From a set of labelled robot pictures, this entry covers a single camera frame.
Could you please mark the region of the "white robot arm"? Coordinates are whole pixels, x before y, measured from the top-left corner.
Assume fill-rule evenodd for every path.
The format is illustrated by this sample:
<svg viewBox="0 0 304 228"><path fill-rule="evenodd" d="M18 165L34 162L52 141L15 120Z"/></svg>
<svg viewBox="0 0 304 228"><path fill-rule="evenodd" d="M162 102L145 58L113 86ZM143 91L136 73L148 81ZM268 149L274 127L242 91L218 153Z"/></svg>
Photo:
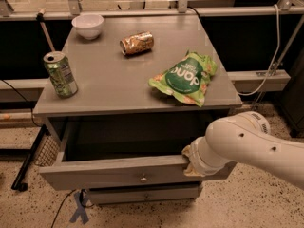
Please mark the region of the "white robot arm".
<svg viewBox="0 0 304 228"><path fill-rule="evenodd" d="M255 111L211 122L182 155L189 160L186 176L213 176L226 163L239 162L304 189L304 144L272 136L268 121Z"/></svg>

